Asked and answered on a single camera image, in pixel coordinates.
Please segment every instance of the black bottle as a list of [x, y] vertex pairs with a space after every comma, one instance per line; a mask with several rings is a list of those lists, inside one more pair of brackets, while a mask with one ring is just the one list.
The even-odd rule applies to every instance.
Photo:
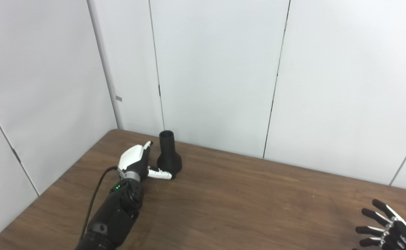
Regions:
[[160, 133], [160, 150], [161, 155], [158, 157], [157, 166], [162, 171], [168, 171], [172, 178], [176, 177], [182, 169], [181, 156], [175, 149], [174, 132], [164, 130]]

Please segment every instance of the prosthetic hand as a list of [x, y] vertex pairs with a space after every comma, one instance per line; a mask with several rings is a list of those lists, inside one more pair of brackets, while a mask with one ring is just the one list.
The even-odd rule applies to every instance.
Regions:
[[383, 250], [406, 250], [406, 222], [391, 207], [374, 199], [373, 205], [384, 212], [384, 217], [378, 212], [370, 209], [362, 209], [362, 214], [376, 220], [384, 229], [372, 226], [358, 226], [358, 234], [371, 234], [375, 237], [369, 237], [359, 242], [361, 247], [375, 245]]
[[113, 168], [118, 170], [120, 181], [112, 187], [106, 200], [88, 223], [87, 233], [80, 238], [75, 250], [115, 250], [122, 245], [143, 205], [141, 182], [146, 177], [171, 179], [170, 173], [148, 165], [151, 144], [148, 141], [144, 146], [133, 146], [121, 155], [118, 167]]

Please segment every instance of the table surface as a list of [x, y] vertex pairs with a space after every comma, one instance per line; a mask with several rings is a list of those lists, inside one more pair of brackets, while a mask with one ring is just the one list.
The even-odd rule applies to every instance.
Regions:
[[[74, 249], [93, 190], [131, 146], [156, 137], [112, 130], [0, 234], [0, 250]], [[119, 250], [338, 250], [359, 248], [356, 226], [373, 198], [406, 220], [406, 190], [191, 144], [176, 143], [176, 180], [147, 179], [144, 205]], [[94, 213], [118, 181], [110, 172]]]

